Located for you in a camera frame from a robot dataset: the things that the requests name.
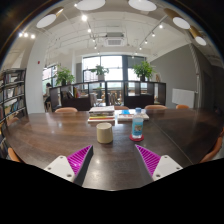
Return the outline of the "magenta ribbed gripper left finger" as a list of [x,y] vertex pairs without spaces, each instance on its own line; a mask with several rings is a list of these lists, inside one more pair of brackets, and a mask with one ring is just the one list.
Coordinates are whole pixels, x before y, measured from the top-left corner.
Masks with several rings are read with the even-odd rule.
[[93,146],[88,145],[69,156],[58,156],[45,167],[45,171],[81,186],[92,156]]

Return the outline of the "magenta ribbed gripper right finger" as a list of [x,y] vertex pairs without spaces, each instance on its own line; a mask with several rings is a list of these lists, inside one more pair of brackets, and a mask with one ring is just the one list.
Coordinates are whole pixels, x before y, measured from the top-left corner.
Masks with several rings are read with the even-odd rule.
[[141,172],[146,181],[156,181],[182,169],[168,155],[159,156],[140,145],[135,145],[135,148],[136,157],[138,158]]

